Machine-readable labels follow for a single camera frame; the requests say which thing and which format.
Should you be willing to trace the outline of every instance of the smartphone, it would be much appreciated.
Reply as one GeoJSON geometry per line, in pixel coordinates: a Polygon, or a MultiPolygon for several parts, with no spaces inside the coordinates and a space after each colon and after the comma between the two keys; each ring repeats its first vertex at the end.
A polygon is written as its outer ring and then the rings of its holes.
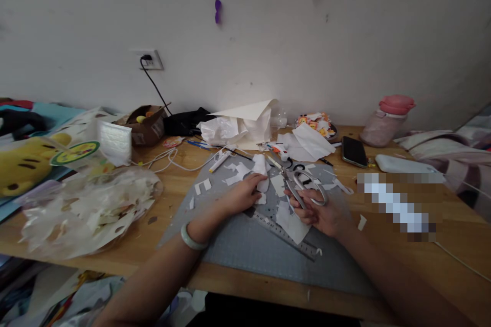
{"type": "Polygon", "coordinates": [[[366,169],[368,167],[367,155],[363,143],[356,139],[344,136],[341,144],[341,158],[350,164],[366,169]]]}

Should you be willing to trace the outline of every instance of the person's left hand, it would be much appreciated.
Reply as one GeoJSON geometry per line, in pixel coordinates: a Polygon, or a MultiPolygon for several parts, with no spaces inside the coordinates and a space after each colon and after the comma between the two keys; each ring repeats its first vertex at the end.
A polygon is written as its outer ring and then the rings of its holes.
{"type": "Polygon", "coordinates": [[[260,181],[266,179],[267,176],[258,173],[249,175],[219,198],[216,205],[225,210],[228,216],[248,209],[261,198],[261,193],[256,191],[256,186],[260,181]]]}

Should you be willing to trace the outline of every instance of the pink bottle cap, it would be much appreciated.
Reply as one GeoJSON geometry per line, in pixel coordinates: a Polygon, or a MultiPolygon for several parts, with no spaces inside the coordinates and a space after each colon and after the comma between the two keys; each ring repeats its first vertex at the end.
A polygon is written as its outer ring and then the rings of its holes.
{"type": "Polygon", "coordinates": [[[406,115],[409,110],[416,106],[411,97],[404,95],[385,96],[378,105],[380,110],[395,115],[406,115]]]}

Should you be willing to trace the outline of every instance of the scissors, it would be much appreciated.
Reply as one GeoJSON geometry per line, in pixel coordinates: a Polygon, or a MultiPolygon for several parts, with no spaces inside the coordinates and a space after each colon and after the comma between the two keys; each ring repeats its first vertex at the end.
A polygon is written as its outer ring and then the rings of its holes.
{"type": "Polygon", "coordinates": [[[316,199],[310,199],[314,204],[324,206],[327,203],[329,203],[329,197],[327,196],[324,188],[316,183],[316,178],[314,178],[312,175],[310,175],[308,172],[305,171],[305,166],[302,164],[295,165],[293,168],[292,165],[290,165],[288,168],[286,168],[283,164],[278,155],[274,152],[271,152],[273,157],[268,156],[268,159],[275,164],[275,166],[280,170],[281,175],[283,176],[283,181],[285,183],[285,188],[288,188],[288,190],[293,194],[295,199],[300,203],[303,209],[307,209],[307,206],[303,202],[303,199],[300,197],[300,195],[297,193],[295,190],[295,186],[298,185],[300,190],[306,190],[306,187],[303,185],[302,181],[300,180],[300,175],[305,175],[308,177],[313,184],[317,187],[317,189],[321,192],[322,194],[322,201],[318,201],[316,199]]]}

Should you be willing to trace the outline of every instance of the pink water bottle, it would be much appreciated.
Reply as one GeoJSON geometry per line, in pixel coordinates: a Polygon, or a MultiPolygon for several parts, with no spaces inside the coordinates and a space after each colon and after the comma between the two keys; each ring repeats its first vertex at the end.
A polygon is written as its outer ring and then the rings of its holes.
{"type": "Polygon", "coordinates": [[[385,96],[378,105],[380,108],[368,119],[360,139],[373,147],[385,147],[416,105],[411,97],[403,95],[385,96]]]}

